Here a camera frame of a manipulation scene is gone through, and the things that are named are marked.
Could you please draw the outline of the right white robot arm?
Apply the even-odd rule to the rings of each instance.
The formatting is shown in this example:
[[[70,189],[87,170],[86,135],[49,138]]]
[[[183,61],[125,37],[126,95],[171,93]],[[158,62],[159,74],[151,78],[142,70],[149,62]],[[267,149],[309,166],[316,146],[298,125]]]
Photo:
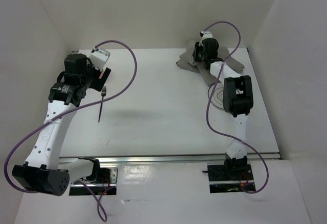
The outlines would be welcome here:
[[[220,133],[232,142],[225,153],[222,173],[230,180],[237,180],[246,173],[248,159],[245,130],[250,110],[253,107],[253,91],[250,76],[242,76],[218,58],[219,44],[212,36],[202,37],[195,43],[193,59],[201,62],[205,70],[216,76],[223,85],[222,105],[235,123],[235,136]]]

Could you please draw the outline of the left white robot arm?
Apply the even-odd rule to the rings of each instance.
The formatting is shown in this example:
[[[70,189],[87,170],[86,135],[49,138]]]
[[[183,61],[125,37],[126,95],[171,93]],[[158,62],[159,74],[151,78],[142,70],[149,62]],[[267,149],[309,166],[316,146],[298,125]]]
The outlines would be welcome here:
[[[101,91],[111,72],[105,67],[109,57],[110,52],[101,49],[89,56],[66,56],[64,71],[50,89],[45,127],[24,164],[12,170],[24,190],[61,196],[69,184],[79,179],[95,183],[101,178],[100,162],[92,157],[80,157],[64,169],[58,166],[68,127],[87,89]]]

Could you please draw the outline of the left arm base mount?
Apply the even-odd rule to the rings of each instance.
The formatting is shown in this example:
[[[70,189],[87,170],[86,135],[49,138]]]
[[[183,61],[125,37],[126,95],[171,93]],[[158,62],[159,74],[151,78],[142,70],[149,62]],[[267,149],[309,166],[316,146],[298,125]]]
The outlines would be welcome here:
[[[116,184],[118,180],[118,167],[101,167],[100,173],[96,180],[89,181],[86,178],[82,178],[86,186],[88,186],[95,195],[116,195]],[[71,184],[69,190],[70,196],[85,196],[91,195],[91,193],[79,183],[74,182]]]

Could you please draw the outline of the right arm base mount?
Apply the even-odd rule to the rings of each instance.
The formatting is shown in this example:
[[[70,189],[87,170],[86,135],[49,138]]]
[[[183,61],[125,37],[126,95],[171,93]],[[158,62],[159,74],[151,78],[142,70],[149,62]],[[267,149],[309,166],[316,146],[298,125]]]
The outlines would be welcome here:
[[[202,172],[208,177],[210,193],[256,191],[250,164],[236,172],[227,172],[224,165],[208,165]]]

